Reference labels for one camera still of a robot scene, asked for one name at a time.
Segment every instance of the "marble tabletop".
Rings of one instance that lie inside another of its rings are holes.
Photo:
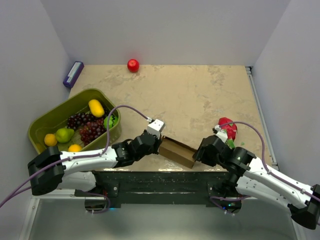
[[[101,90],[116,106],[137,108],[165,122],[163,135],[197,149],[202,138],[213,134],[219,118],[228,117],[255,126],[264,136],[248,75],[240,65],[142,65],[131,73],[125,65],[86,65],[71,89],[70,97],[88,88]],[[120,108],[119,142],[139,136],[147,122],[134,111]],[[261,157],[258,135],[237,124],[235,145]],[[271,165],[268,148],[265,160]],[[160,155],[149,155],[122,171],[225,171],[196,162],[192,169]]]

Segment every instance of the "cable connector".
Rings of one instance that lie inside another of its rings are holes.
[[[151,117],[148,117],[148,116],[147,116],[147,121],[148,121],[149,123],[152,123],[153,119],[152,119]]]

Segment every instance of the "plastic tub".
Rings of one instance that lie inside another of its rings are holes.
[[[47,148],[45,145],[46,134],[54,134],[58,129],[65,128],[67,126],[67,120],[71,115],[81,112],[88,113],[90,111],[88,102],[92,99],[97,99],[103,107],[106,107],[109,110],[115,107],[115,105],[100,90],[96,88],[89,88],[71,97],[67,101],[36,119],[29,127],[28,136],[37,153],[40,154]],[[118,121],[115,126],[110,129],[110,143],[116,141],[121,135],[120,112],[117,109],[113,114],[118,117]],[[79,144],[83,147],[82,151],[89,151],[104,148],[106,143],[107,133],[105,132],[84,147],[83,142],[80,140],[78,129],[75,131],[69,142],[58,142],[57,146],[60,151],[67,151],[70,145]]]

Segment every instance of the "cardboard box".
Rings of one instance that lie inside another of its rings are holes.
[[[192,156],[196,151],[196,149],[167,136],[162,137],[162,143],[159,147],[159,154],[161,156],[190,169],[195,164]]]

